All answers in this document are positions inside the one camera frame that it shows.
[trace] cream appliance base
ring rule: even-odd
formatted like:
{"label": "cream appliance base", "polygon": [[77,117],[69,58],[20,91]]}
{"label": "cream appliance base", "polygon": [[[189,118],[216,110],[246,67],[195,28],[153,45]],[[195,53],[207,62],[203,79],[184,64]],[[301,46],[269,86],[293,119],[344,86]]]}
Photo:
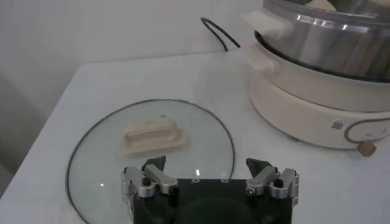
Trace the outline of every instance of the cream appliance base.
{"label": "cream appliance base", "polygon": [[307,102],[254,74],[248,84],[256,110],[277,129],[297,139],[338,149],[356,149],[390,135],[390,111],[359,113]]}

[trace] pot lid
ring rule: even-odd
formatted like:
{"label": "pot lid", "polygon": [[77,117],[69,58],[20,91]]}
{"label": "pot lid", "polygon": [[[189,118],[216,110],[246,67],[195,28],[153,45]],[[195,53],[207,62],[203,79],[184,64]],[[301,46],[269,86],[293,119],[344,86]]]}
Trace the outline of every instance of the pot lid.
{"label": "pot lid", "polygon": [[[169,117],[188,141],[177,147],[135,154],[118,153],[129,124]],[[234,166],[229,131],[211,112],[182,100],[146,100],[119,109],[94,125],[69,159],[66,193],[81,219],[90,224],[129,223],[121,198],[121,171],[166,156],[164,173],[174,178],[228,179]]]}

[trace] beige pot handle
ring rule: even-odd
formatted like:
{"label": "beige pot handle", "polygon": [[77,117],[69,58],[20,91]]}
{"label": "beige pot handle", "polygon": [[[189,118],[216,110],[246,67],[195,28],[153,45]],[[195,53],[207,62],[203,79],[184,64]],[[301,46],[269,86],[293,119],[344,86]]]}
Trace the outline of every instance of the beige pot handle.
{"label": "beige pot handle", "polygon": [[254,70],[264,74],[273,74],[279,70],[279,63],[274,59],[267,57],[259,44],[242,46],[239,51],[246,57]]}
{"label": "beige pot handle", "polygon": [[266,9],[241,15],[257,32],[274,39],[289,37],[293,31],[293,24]]}

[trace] black cable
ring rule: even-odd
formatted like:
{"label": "black cable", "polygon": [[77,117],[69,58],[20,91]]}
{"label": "black cable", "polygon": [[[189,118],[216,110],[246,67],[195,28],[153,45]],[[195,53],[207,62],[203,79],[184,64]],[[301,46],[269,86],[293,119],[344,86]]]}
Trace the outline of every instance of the black cable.
{"label": "black cable", "polygon": [[213,27],[215,27],[217,30],[219,30],[221,33],[223,33],[236,47],[240,48],[241,46],[237,43],[236,40],[233,39],[232,36],[230,36],[224,29],[222,29],[219,25],[215,24],[213,21],[209,20],[208,18],[204,18],[202,17],[200,19],[202,21],[202,23],[205,25],[205,27],[211,32],[214,34],[214,36],[219,40],[219,42],[221,42],[221,44],[223,45],[225,51],[229,51],[227,49],[227,46],[225,44],[225,42],[221,39],[220,36],[218,36],[218,34],[208,25],[212,25]]}

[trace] white tabletop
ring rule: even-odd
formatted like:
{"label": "white tabletop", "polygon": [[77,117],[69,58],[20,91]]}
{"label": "white tabletop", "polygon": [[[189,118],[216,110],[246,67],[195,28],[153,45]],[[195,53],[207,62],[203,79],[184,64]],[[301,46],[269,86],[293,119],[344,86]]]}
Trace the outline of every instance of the white tabletop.
{"label": "white tabletop", "polygon": [[1,223],[82,223],[65,194],[73,149],[105,115],[153,98],[187,100],[217,115],[235,142],[234,178],[250,177],[248,157],[298,170],[293,223],[388,223],[389,141],[370,158],[294,142],[252,108],[245,88],[251,72],[238,52],[81,66],[1,198]]}

